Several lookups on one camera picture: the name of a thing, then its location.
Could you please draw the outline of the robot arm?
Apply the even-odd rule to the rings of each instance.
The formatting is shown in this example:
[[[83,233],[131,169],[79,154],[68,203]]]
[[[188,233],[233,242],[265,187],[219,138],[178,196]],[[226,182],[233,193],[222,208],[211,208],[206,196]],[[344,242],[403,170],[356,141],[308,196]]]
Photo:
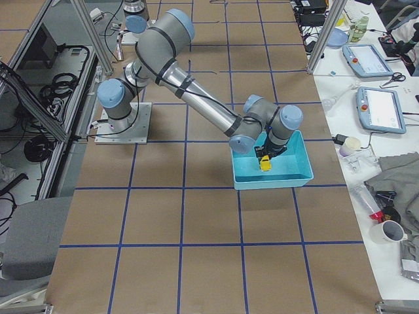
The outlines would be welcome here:
[[[124,0],[122,9],[125,15],[125,26],[129,32],[139,34],[146,30],[149,13],[144,1]]]
[[[193,39],[192,21],[179,9],[168,10],[140,33],[135,45],[137,58],[126,66],[124,78],[111,78],[98,86],[98,100],[108,118],[114,122],[127,119],[125,126],[130,127],[134,116],[127,97],[136,97],[153,81],[219,128],[229,138],[234,152],[245,154],[255,149],[256,140],[265,131],[266,139],[257,149],[257,157],[282,154],[303,120],[301,109],[295,105],[280,107],[251,95],[244,105],[245,116],[230,110],[180,68],[176,56]]]

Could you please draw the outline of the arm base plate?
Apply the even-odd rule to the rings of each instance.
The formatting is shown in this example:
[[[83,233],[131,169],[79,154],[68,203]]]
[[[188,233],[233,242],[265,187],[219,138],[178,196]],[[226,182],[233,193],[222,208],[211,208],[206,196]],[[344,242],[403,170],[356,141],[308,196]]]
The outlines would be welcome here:
[[[101,119],[105,122],[98,125],[94,142],[99,145],[146,145],[152,105],[150,102],[133,101],[130,103],[130,114],[122,120],[109,118],[103,109]]]

